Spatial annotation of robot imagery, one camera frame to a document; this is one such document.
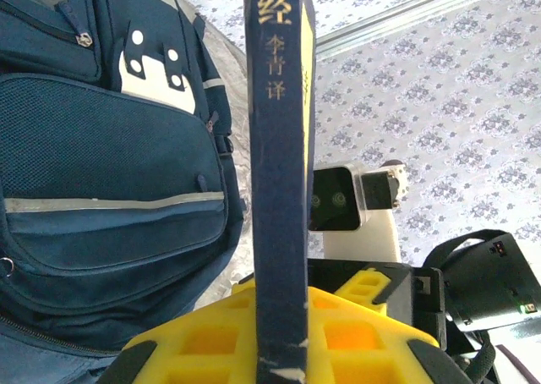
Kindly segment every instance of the wire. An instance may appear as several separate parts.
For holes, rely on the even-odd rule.
[[[511,351],[505,347],[503,344],[499,344],[496,348],[503,353],[507,359],[515,366],[519,373],[526,379],[528,384],[541,384],[537,378],[532,374],[530,370],[513,354]]]

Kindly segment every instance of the navy blue backpack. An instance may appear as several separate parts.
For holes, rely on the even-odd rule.
[[[243,223],[225,86],[178,0],[0,0],[0,382],[95,382]]]

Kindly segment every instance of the zipper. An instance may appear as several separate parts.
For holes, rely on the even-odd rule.
[[[4,323],[5,325],[8,325],[9,327],[12,327],[16,331],[19,331],[21,333],[24,333],[25,335],[34,337],[36,339],[42,340],[44,342],[48,342],[50,344],[54,344],[56,346],[60,346],[62,348],[69,348],[72,350],[78,350],[80,352],[86,352],[89,354],[99,354],[103,356],[115,356],[119,354],[120,352],[110,351],[110,350],[98,350],[96,348],[87,348],[86,346],[77,346],[76,344],[72,344],[69,342],[64,342],[63,340],[58,340],[53,337],[48,337],[42,333],[34,332],[28,327],[21,326],[18,323],[15,323],[11,321],[10,319],[6,318],[2,314],[0,314],[0,322]]]
[[[41,22],[40,20],[30,16],[29,14],[23,12],[22,10],[17,9],[16,7],[11,5],[10,3],[7,3],[4,0],[0,0],[0,11],[3,11],[7,14],[12,14],[17,19],[23,20],[26,24],[34,27],[35,29],[38,29],[39,31],[42,31],[43,33],[46,33],[50,36],[56,37],[59,40],[69,41],[74,44],[79,44],[80,46],[85,47],[85,48],[92,47],[94,43],[92,41],[92,37],[90,36],[88,30],[81,30],[84,28],[84,26],[80,25],[80,22],[76,18],[74,18],[75,14],[72,13],[70,15],[70,18],[68,18],[60,10],[60,7],[58,7],[58,11],[68,21],[68,23],[74,28],[74,30],[77,32],[76,34],[47,25]],[[78,26],[79,29],[75,29],[74,22],[72,22],[69,19],[73,19],[74,22],[77,21],[79,23],[79,26]]]
[[[220,115],[218,115],[218,111],[214,111],[212,115],[210,115],[210,119],[206,123],[206,128],[209,130],[209,132],[212,133],[214,130],[215,123],[220,120]]]

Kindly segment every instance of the backpack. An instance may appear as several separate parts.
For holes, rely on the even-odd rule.
[[[243,224],[179,0],[0,0],[0,382],[87,383],[193,309]]]

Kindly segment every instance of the book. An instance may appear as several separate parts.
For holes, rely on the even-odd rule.
[[[314,156],[312,0],[244,0],[257,382],[304,382]]]

